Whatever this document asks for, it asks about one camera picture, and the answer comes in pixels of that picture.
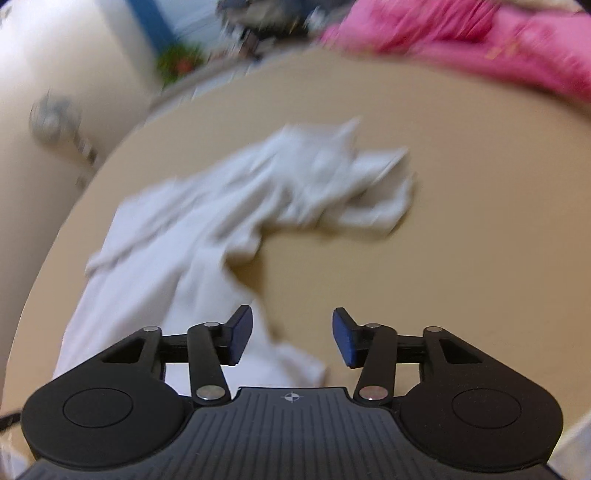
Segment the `pink fabric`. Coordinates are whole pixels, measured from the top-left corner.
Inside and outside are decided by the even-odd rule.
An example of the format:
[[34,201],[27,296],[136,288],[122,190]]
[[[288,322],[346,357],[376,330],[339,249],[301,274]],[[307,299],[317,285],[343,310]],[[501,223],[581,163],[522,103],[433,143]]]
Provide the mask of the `pink fabric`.
[[591,15],[486,0],[357,0],[322,40],[400,53],[591,101]]

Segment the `white cloth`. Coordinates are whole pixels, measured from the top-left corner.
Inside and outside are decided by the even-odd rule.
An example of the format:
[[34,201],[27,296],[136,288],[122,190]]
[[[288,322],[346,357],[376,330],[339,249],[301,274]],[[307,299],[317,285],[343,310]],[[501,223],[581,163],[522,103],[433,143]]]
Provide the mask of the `white cloth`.
[[[263,224],[392,230],[411,201],[406,149],[357,154],[356,124],[286,126],[209,171],[125,200],[88,263],[89,282],[55,376],[143,326],[185,333],[196,323],[225,322],[250,304],[251,339],[239,365],[224,367],[232,392],[244,385],[318,386],[324,365],[269,338],[254,294],[226,260],[250,260]],[[167,365],[166,382],[188,395],[186,365]]]

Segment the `crosshair logo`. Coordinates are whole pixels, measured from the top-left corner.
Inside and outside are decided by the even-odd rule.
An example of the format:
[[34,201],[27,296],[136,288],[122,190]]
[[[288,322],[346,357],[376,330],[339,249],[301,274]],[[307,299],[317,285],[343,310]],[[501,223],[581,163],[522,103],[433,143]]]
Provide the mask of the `crosshair logo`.
[[289,403],[293,403],[293,402],[298,401],[299,399],[304,398],[304,397],[302,397],[301,395],[298,395],[295,392],[289,392],[287,395],[283,396],[282,398],[287,400]]

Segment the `blue door frame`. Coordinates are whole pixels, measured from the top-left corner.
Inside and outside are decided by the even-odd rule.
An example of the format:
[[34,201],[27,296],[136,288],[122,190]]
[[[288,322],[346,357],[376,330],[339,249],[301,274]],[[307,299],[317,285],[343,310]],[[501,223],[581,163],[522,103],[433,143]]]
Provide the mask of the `blue door frame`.
[[126,1],[156,53],[162,53],[178,40],[154,0]]

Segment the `tan table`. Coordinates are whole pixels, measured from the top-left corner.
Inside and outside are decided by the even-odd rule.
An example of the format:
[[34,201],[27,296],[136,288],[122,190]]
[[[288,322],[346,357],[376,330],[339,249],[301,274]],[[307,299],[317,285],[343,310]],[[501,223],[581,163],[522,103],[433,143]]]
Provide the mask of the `tan table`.
[[[35,282],[3,411],[50,380],[85,263],[123,198],[200,171],[286,122],[358,115],[359,147],[410,147],[414,204],[384,241],[267,235],[257,259],[236,272],[263,298],[273,331],[327,362],[328,384],[351,387],[358,372],[332,341],[334,307],[402,334],[441,325],[546,387],[573,424],[591,407],[591,121],[520,87],[326,51],[208,93],[117,149]],[[400,375],[398,391],[414,377]]]

